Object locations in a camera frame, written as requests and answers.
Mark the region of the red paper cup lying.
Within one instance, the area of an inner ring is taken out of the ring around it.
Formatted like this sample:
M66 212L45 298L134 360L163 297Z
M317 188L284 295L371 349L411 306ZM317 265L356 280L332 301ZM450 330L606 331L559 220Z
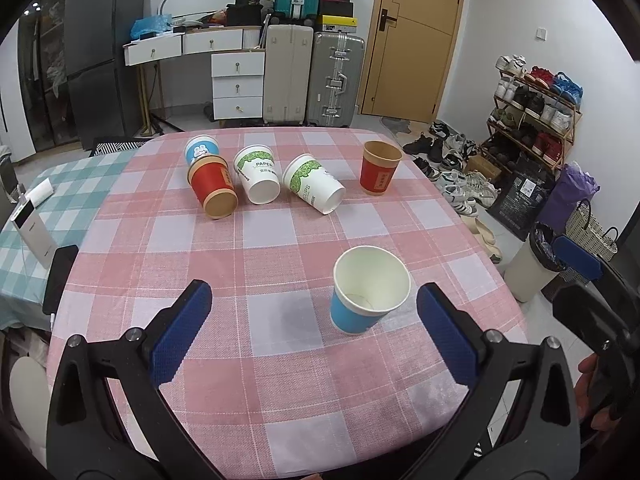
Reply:
M188 182L208 218L218 220L235 212L239 199L221 156L197 159L189 169Z

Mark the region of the stacked shoe boxes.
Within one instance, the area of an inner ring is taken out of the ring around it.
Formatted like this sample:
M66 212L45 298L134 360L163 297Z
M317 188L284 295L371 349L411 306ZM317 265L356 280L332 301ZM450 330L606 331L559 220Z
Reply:
M318 32L355 35L357 26L352 0L319 0Z

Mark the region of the white drawer desk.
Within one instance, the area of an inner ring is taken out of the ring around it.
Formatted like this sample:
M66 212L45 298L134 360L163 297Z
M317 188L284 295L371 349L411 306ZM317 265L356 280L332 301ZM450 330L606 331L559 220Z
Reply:
M165 32L124 45L128 66L206 54L216 120L262 118L265 50L259 26L212 27L196 32Z

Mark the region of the shoe rack with shoes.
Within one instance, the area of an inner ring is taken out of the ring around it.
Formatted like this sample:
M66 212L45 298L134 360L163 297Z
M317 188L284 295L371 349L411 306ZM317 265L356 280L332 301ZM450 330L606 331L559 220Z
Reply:
M575 144L584 88L566 73L527 67L521 55L496 61L500 79L480 151L507 172L520 159L557 174Z

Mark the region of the pink checkered tablecloth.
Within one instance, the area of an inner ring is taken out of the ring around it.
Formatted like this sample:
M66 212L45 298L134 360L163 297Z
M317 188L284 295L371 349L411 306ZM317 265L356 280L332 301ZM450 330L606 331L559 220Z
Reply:
M483 328L524 339L522 311L468 228L412 162L387 192L359 183L355 129L255 128L214 134L227 160L265 145L279 169L311 154L344 185L320 214L288 191L212 220L186 180L184 133L145 143L108 192L80 246L55 317L54 377L66 340L111 340L148 324L190 281L212 312L162 393L231 479L329 470L390 452L442 426L465 391L408 302L360 336L330 318L333 266L347 249L384 248L414 284L436 283Z

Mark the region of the blue white paper cup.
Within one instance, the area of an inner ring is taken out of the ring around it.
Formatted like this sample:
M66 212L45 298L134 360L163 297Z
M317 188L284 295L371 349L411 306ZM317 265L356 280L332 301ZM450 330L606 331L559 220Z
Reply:
M334 263L331 320L346 334L363 334L399 309L411 289L410 273L394 254L375 246L350 248Z

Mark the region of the red brown paper cup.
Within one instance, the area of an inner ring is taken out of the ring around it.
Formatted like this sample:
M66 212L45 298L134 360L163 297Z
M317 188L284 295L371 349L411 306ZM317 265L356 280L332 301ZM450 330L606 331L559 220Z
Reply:
M369 194L386 192L402 159L402 151L383 141L367 141L363 145L360 185Z

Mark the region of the beige suitcase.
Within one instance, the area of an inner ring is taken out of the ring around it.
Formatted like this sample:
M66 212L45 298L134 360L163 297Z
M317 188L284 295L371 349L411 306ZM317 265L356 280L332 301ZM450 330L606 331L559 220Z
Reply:
M313 43L311 27L268 26L262 95L266 124L304 122Z

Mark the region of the wooden door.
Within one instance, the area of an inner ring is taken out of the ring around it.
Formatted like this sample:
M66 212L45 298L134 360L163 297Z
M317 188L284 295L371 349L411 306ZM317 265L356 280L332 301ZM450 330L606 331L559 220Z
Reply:
M374 0L359 95L363 115L430 122L448 77L464 0Z

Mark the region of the black smartphone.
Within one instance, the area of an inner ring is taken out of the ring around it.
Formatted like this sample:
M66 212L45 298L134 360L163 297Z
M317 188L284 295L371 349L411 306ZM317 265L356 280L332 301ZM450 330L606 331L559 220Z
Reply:
M77 245L59 247L53 256L46 290L44 291L42 313L51 315L58 312L58 306L64 292L70 271L77 258L79 248Z

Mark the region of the silver suitcase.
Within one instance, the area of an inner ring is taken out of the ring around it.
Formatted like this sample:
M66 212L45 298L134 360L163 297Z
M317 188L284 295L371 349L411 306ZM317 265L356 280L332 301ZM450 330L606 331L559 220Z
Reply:
M316 32L312 48L306 122L348 128L356 99L366 43L342 32Z

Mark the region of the black shopping bag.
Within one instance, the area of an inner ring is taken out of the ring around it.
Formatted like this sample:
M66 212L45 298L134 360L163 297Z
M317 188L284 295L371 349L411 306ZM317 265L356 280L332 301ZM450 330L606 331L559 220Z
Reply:
M515 171L488 214L519 240L526 240L554 186L555 178L548 171Z

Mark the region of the blue plastic bag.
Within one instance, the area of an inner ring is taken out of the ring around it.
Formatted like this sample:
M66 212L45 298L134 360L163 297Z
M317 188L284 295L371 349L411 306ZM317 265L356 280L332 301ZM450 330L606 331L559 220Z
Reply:
M172 32L172 16L170 14L156 14L139 18L130 29L130 39L137 41Z

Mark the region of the black refrigerator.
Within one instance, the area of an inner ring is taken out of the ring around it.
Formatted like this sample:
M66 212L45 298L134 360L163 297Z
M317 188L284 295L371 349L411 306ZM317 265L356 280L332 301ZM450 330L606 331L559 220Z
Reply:
M142 127L137 71L124 45L144 0L65 0L64 55L76 132L85 150L99 138L131 138Z

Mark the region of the white green paper cup right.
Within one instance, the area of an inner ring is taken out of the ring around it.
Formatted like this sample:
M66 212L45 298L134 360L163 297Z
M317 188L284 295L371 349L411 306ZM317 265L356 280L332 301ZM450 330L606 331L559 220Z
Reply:
M284 170L283 183L320 214L332 214L346 190L311 154L300 154Z

